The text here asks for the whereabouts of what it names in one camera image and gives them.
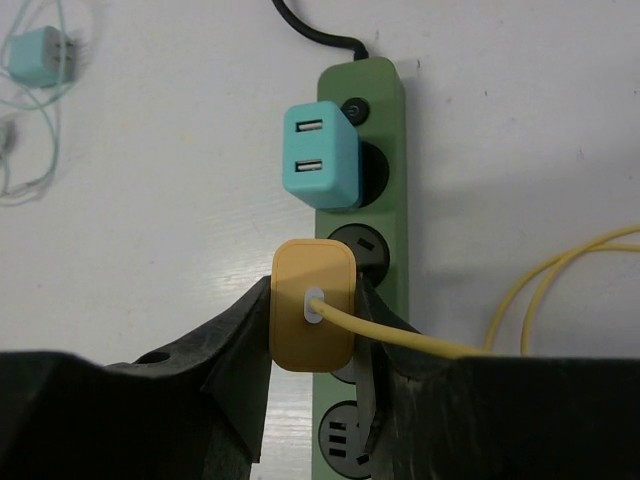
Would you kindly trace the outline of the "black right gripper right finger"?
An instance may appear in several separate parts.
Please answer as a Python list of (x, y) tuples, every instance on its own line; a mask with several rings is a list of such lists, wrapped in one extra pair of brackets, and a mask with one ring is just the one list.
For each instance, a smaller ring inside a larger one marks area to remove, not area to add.
[(361, 444), (376, 479), (635, 479), (633, 359), (442, 359), (358, 337)]

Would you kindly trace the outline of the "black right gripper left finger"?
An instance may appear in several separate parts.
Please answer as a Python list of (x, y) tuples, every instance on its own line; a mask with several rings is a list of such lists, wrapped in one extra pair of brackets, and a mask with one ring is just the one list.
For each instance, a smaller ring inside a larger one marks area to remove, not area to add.
[(260, 460), (270, 281), (132, 363), (1, 356), (5, 479), (246, 479)]

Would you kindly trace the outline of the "yellow charger plug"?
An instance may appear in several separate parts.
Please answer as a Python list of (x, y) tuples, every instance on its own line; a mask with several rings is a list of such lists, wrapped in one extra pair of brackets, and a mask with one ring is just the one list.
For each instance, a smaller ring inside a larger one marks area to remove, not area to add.
[(294, 239), (274, 254), (270, 283), (270, 352), (291, 372), (327, 373), (346, 366), (354, 334), (329, 320), (354, 312), (357, 269), (345, 244)]

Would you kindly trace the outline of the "teal dual usb charger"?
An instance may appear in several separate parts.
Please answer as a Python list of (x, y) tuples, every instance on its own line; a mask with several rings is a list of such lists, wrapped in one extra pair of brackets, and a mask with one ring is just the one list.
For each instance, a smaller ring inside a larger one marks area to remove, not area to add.
[(315, 210), (359, 206), (360, 138), (341, 109), (331, 101), (295, 105), (283, 128), (284, 189)]

